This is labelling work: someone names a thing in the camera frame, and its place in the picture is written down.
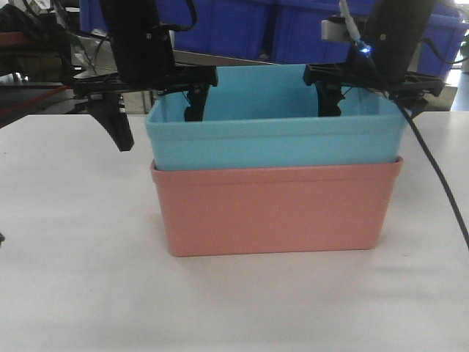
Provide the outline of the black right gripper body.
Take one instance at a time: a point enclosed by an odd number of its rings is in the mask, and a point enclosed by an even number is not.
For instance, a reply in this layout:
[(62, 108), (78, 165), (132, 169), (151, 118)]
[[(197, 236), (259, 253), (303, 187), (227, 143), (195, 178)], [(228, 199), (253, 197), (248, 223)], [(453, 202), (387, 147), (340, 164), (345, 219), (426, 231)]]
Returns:
[(307, 64), (303, 73), (307, 85), (315, 83), (360, 87), (387, 92), (391, 98), (421, 97), (430, 94), (438, 97), (445, 82), (437, 76), (408, 71), (397, 83), (388, 83), (373, 68), (365, 73), (353, 70), (347, 63)]

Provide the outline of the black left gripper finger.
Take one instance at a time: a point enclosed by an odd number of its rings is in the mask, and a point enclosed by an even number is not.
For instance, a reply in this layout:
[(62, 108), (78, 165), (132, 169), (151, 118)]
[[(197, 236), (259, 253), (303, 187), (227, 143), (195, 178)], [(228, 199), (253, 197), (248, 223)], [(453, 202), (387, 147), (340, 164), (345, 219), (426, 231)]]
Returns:
[(89, 95), (87, 112), (106, 130), (120, 152), (132, 149), (133, 134), (119, 93), (104, 92)]
[(210, 86), (208, 84), (196, 84), (188, 90), (189, 106), (184, 112), (186, 122), (201, 122), (203, 120), (209, 90)]

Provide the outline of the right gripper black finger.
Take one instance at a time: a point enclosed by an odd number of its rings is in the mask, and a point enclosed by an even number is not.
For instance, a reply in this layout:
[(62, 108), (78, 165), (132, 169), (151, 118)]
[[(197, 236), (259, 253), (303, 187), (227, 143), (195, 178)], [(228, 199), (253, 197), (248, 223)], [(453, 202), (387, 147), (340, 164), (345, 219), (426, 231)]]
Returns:
[(328, 82), (317, 82), (315, 84), (318, 97), (319, 117), (339, 117), (341, 109), (339, 103), (345, 99), (342, 93), (342, 85)]
[(425, 112), (425, 98), (422, 96), (401, 97), (399, 105), (410, 112), (411, 119)]

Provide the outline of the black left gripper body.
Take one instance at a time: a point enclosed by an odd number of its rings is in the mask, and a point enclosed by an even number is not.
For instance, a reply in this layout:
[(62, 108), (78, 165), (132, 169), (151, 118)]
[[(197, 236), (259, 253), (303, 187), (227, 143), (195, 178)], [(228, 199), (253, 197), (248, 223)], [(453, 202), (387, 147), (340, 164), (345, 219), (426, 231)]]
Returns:
[(85, 96), (104, 92), (158, 90), (164, 95), (218, 85), (214, 66), (178, 66), (174, 59), (170, 31), (177, 24), (129, 23), (108, 25), (117, 72), (90, 78), (76, 78), (72, 89)]

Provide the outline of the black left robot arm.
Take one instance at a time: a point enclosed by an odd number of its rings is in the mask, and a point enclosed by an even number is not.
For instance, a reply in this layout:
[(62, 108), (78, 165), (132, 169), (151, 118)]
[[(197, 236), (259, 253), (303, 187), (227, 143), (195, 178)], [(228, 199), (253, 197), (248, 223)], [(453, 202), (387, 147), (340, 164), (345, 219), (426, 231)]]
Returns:
[(186, 122), (200, 122), (210, 87), (218, 85), (214, 66), (178, 66), (171, 32), (186, 32), (192, 25), (160, 21), (154, 1), (101, 1), (117, 71), (105, 76), (77, 78), (71, 87), (85, 108), (126, 152), (134, 145), (122, 102), (127, 92), (155, 90), (159, 95), (184, 92), (189, 99)]

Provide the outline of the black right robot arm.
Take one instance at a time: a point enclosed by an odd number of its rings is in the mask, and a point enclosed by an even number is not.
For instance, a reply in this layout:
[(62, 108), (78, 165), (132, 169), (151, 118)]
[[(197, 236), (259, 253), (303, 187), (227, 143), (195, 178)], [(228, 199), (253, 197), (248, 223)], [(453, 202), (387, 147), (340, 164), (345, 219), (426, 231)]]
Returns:
[(441, 78), (408, 70), (429, 22), (435, 1), (376, 1), (359, 27), (346, 1), (340, 1), (341, 20), (350, 42), (344, 62), (307, 64), (303, 81), (315, 86), (318, 114), (341, 115), (343, 87), (364, 88), (393, 101), (406, 118), (413, 119), (428, 106), (426, 94), (443, 91)]

